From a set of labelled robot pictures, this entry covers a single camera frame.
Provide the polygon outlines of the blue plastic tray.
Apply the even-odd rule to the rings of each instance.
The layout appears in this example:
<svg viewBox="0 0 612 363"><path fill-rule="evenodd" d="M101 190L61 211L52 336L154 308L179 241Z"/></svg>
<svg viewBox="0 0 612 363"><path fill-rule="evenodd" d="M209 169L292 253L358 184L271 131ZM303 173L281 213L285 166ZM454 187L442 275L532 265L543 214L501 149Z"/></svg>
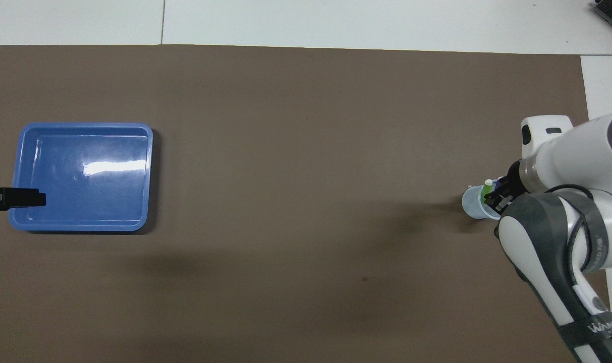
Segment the blue plastic tray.
<svg viewBox="0 0 612 363"><path fill-rule="evenodd" d="M44 206L9 211L31 232L135 232L147 221L154 133L143 123L31 123L19 137L12 186Z"/></svg>

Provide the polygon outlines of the brown table mat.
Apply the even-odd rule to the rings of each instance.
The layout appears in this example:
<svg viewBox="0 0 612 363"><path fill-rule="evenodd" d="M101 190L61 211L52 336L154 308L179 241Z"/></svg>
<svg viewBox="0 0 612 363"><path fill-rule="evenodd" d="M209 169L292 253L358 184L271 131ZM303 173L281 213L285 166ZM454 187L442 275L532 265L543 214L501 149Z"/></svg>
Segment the brown table mat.
<svg viewBox="0 0 612 363"><path fill-rule="evenodd" d="M137 232L0 212L0 363L574 363L461 208L551 113L577 55L0 46L0 186L29 123L154 131Z"/></svg>

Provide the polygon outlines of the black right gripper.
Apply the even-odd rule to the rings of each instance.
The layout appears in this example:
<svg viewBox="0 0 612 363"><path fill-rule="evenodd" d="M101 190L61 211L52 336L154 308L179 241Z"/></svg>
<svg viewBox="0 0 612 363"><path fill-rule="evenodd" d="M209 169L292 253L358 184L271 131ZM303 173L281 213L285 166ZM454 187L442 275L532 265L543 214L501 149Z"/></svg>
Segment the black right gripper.
<svg viewBox="0 0 612 363"><path fill-rule="evenodd" d="M506 180L497 180L493 196L485 196L485 205L494 212L503 212L520 195L529 193L522 180L522 159L508 169Z"/></svg>

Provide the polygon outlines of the translucent plastic cup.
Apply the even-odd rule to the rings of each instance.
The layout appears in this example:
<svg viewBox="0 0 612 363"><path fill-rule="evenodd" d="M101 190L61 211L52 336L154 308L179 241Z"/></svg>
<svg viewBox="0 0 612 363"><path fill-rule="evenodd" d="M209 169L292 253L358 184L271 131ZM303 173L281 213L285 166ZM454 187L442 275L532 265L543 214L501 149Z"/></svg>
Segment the translucent plastic cup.
<svg viewBox="0 0 612 363"><path fill-rule="evenodd" d="M498 221L501 216L487 205L480 203L481 187L482 185L470 186L465 190L461 198L463 211L471 218L474 218L474 220L489 219Z"/></svg>

